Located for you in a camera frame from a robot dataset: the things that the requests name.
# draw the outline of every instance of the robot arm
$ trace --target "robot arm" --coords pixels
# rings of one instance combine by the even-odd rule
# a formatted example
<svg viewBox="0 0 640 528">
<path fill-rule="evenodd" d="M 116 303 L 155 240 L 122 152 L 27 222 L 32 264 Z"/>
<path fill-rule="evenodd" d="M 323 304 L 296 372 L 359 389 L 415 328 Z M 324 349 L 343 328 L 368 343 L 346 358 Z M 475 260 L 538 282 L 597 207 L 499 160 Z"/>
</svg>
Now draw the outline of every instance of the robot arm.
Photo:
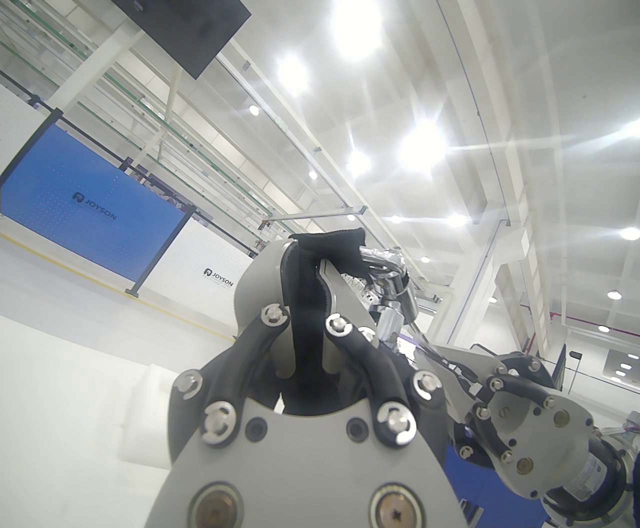
<svg viewBox="0 0 640 528">
<path fill-rule="evenodd" d="M 341 273 L 379 302 L 367 311 Z M 236 342 L 174 383 L 173 468 L 147 528 L 463 528 L 447 442 L 560 525 L 629 516 L 630 444 L 593 435 L 537 358 L 433 347 L 402 255 L 365 248 L 362 230 L 272 243 L 235 304 Z"/>
</svg>

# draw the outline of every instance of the silver bolt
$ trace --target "silver bolt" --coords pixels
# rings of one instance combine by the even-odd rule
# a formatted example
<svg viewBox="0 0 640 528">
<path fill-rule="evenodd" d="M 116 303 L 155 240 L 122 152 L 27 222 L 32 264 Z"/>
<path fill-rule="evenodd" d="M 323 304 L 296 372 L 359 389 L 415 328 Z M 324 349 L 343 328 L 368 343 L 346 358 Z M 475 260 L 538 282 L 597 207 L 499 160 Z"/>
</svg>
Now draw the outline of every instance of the silver bolt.
<svg viewBox="0 0 640 528">
<path fill-rule="evenodd" d="M 213 402 L 205 409 L 205 433 L 202 440 L 207 444 L 220 444 L 226 440 L 236 426 L 236 409 L 228 401 Z"/>
<path fill-rule="evenodd" d="M 470 445 L 463 445 L 458 451 L 460 458 L 463 458 L 464 460 L 466 460 L 471 455 L 473 455 L 473 453 L 474 453 L 473 447 L 471 447 Z"/>
<path fill-rule="evenodd" d="M 177 388 L 180 392 L 185 393 L 189 392 L 191 390 L 191 387 L 193 387 L 195 383 L 196 377 L 193 374 L 185 372 L 184 374 L 178 376 L 178 378 L 175 380 L 174 385 L 175 388 Z"/>
<path fill-rule="evenodd" d="M 504 382 L 500 378 L 494 378 L 489 382 L 489 388 L 494 392 L 498 392 L 504 389 Z"/>
<path fill-rule="evenodd" d="M 538 372 L 541 366 L 542 366 L 542 363 L 540 363 L 539 359 L 532 358 L 531 363 L 529 364 L 529 370 L 531 372 Z"/>
<path fill-rule="evenodd" d="M 173 382 L 173 386 L 183 394 L 182 399 L 188 400 L 199 393 L 202 388 L 202 374 L 196 369 L 184 371 Z"/>
<path fill-rule="evenodd" d="M 413 440 L 417 432 L 417 423 L 411 411 L 397 401 L 383 403 L 376 414 L 376 420 L 385 424 L 396 435 L 397 445 L 406 445 Z"/>
<path fill-rule="evenodd" d="M 569 424 L 570 420 L 571 417 L 569 416 L 569 413 L 564 409 L 554 414 L 554 425 L 557 428 L 561 429 L 563 427 L 566 427 Z"/>
<path fill-rule="evenodd" d="M 347 321 L 345 321 L 342 317 L 336 317 L 331 322 L 331 326 L 336 332 L 343 332 L 347 326 Z"/>
<path fill-rule="evenodd" d="M 278 308 L 277 306 L 272 306 L 271 308 L 267 309 L 267 318 L 269 319 L 270 323 L 277 323 L 281 317 L 282 310 L 280 310 L 280 308 Z"/>
<path fill-rule="evenodd" d="M 491 411 L 487 407 L 478 407 L 476 409 L 476 416 L 481 420 L 488 420 L 491 418 Z"/>
<path fill-rule="evenodd" d="M 371 330 L 368 326 L 359 327 L 358 331 L 369 341 L 370 343 L 373 341 L 373 338 L 376 335 L 376 332 Z"/>
<path fill-rule="evenodd" d="M 427 392 L 434 392 L 439 388 L 442 388 L 442 382 L 440 378 L 432 372 L 424 371 L 422 376 L 418 380 L 420 386 Z"/>
<path fill-rule="evenodd" d="M 409 428 L 409 420 L 399 410 L 393 410 L 387 418 L 387 427 L 393 433 L 402 433 Z"/>
<path fill-rule="evenodd" d="M 528 475 L 533 471 L 533 460 L 530 458 L 521 458 L 516 464 L 516 470 L 520 475 Z"/>
</svg>

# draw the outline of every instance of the black fabric cover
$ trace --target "black fabric cover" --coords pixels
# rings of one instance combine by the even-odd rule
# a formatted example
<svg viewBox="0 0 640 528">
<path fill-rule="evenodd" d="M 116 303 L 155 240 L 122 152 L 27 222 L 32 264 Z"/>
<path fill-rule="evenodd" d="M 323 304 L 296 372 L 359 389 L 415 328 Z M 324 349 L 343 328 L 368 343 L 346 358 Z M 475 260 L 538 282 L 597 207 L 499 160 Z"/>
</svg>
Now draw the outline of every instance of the black fabric cover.
<svg viewBox="0 0 640 528">
<path fill-rule="evenodd" d="M 340 273 L 348 273 L 373 284 L 369 266 L 360 256 L 360 246 L 365 244 L 362 227 L 330 233 L 295 233 L 289 238 L 297 240 L 301 250 L 313 253 L 318 262 L 328 259 Z"/>
</svg>

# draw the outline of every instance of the white panel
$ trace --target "white panel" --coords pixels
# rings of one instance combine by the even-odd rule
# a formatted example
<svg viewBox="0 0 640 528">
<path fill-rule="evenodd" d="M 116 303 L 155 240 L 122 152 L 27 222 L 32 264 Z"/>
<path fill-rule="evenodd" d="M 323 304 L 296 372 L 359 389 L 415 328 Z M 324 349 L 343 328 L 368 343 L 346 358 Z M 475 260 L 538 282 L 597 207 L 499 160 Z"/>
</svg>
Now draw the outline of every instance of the white panel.
<svg viewBox="0 0 640 528">
<path fill-rule="evenodd" d="M 95 31 L 98 22 L 84 9 L 77 7 L 67 15 L 67 20 L 86 35 Z"/>
<path fill-rule="evenodd" d="M 166 104 L 169 97 L 169 86 L 160 77 L 153 77 L 148 83 L 147 88 L 151 90 L 158 99 Z"/>
<path fill-rule="evenodd" d="M 122 431 L 120 459 L 171 469 L 167 443 L 169 396 L 176 372 L 149 365 L 136 385 Z"/>
<path fill-rule="evenodd" d="M 73 2 L 73 0 L 47 0 L 47 4 L 53 7 L 63 17 L 66 17 L 73 11 L 74 7 L 76 7 L 76 3 Z"/>
<path fill-rule="evenodd" d="M 300 212 L 300 208 L 289 200 L 285 194 L 278 189 L 273 183 L 269 182 L 264 186 L 264 192 L 267 193 L 276 204 L 278 204 L 287 214 Z"/>
<path fill-rule="evenodd" d="M 192 218 L 153 269 L 145 287 L 235 328 L 234 291 L 251 262 L 248 255 Z"/>
<path fill-rule="evenodd" d="M 261 189 L 267 184 L 269 179 L 256 168 L 248 159 L 244 160 L 244 163 L 240 166 L 242 173 L 249 178 L 254 184 Z"/>
<path fill-rule="evenodd" d="M 208 143 L 211 143 L 219 136 L 218 131 L 191 107 L 185 110 L 182 119 Z"/>
<path fill-rule="evenodd" d="M 145 366 L 4 317 L 0 335 L 0 524 L 143 526 L 168 472 L 119 460 L 118 446 Z"/>
<path fill-rule="evenodd" d="M 18 154 L 46 115 L 16 97 L 0 85 L 0 173 Z"/>
<path fill-rule="evenodd" d="M 222 134 L 219 134 L 218 137 L 211 142 L 211 145 L 236 167 L 240 167 L 244 163 L 245 158 L 242 153 L 229 143 Z"/>
<path fill-rule="evenodd" d="M 118 58 L 118 64 L 145 86 L 156 76 L 156 74 L 131 51 L 125 51 Z"/>
</svg>

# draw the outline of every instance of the metal screw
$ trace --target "metal screw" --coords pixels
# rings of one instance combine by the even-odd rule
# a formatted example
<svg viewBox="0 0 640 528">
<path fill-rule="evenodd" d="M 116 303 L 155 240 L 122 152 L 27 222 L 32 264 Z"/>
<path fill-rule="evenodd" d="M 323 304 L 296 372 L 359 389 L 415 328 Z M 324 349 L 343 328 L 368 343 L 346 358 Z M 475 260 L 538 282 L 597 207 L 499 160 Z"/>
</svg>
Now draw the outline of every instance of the metal screw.
<svg viewBox="0 0 640 528">
<path fill-rule="evenodd" d="M 359 327 L 358 331 L 369 341 L 370 343 L 373 341 L 373 338 L 376 335 L 376 332 L 371 330 L 368 326 Z"/>
<path fill-rule="evenodd" d="M 173 386 L 184 394 L 182 399 L 188 400 L 193 398 L 202 388 L 202 374 L 196 369 L 184 371 L 175 379 Z"/>
<path fill-rule="evenodd" d="M 272 306 L 267 308 L 267 318 L 270 323 L 277 323 L 282 317 L 282 310 L 278 306 Z"/>
<path fill-rule="evenodd" d="M 394 433 L 402 433 L 406 431 L 409 426 L 409 420 L 399 410 L 394 410 L 389 413 L 387 418 L 387 427 Z"/>
<path fill-rule="evenodd" d="M 564 409 L 554 414 L 554 424 L 557 428 L 566 427 L 570 419 L 571 417 L 569 416 L 569 413 Z"/>
<path fill-rule="evenodd" d="M 336 336 L 336 337 L 344 337 L 349 335 L 353 330 L 353 325 L 351 323 L 347 323 L 347 321 L 340 314 L 331 314 L 326 318 L 324 323 L 327 331 Z"/>
<path fill-rule="evenodd" d="M 193 501 L 188 525 L 193 528 L 237 528 L 243 521 L 243 503 L 237 490 L 216 483 Z"/>
<path fill-rule="evenodd" d="M 419 375 L 418 384 L 420 385 L 422 390 L 425 390 L 427 392 L 434 392 L 439 388 L 442 388 L 442 382 L 440 381 L 440 378 L 433 374 L 433 372 L 416 372 L 416 375 Z"/>
<path fill-rule="evenodd" d="M 212 445 L 224 442 L 236 426 L 236 409 L 228 401 L 216 401 L 204 412 L 207 415 L 204 419 L 206 432 L 202 435 L 202 440 Z"/>
<path fill-rule="evenodd" d="M 541 366 L 542 363 L 540 363 L 538 358 L 531 358 L 531 363 L 529 364 L 529 370 L 531 372 L 538 372 Z"/>
<path fill-rule="evenodd" d="M 516 464 L 516 471 L 520 475 L 528 475 L 533 471 L 533 460 L 530 458 L 521 458 Z"/>
<path fill-rule="evenodd" d="M 470 445 L 463 445 L 458 451 L 460 458 L 463 458 L 464 460 L 466 460 L 471 455 L 473 455 L 473 453 L 474 453 L 474 449 Z"/>
<path fill-rule="evenodd" d="M 342 332 L 347 326 L 347 321 L 345 321 L 342 317 L 336 317 L 331 322 L 331 326 L 333 327 L 334 330 L 337 330 L 338 332 Z"/>
<path fill-rule="evenodd" d="M 383 403 L 378 409 L 376 419 L 396 435 L 397 445 L 406 445 L 411 442 L 418 430 L 411 411 L 395 401 Z"/>
<path fill-rule="evenodd" d="M 494 392 L 498 392 L 504 389 L 504 382 L 500 378 L 494 378 L 489 382 L 489 388 Z"/>
<path fill-rule="evenodd" d="M 369 524 L 372 528 L 422 527 L 422 508 L 414 494 L 404 486 L 387 484 L 371 499 Z"/>
<path fill-rule="evenodd" d="M 476 409 L 476 416 L 481 420 L 488 420 L 491 418 L 491 411 L 487 407 L 478 407 Z"/>
</svg>

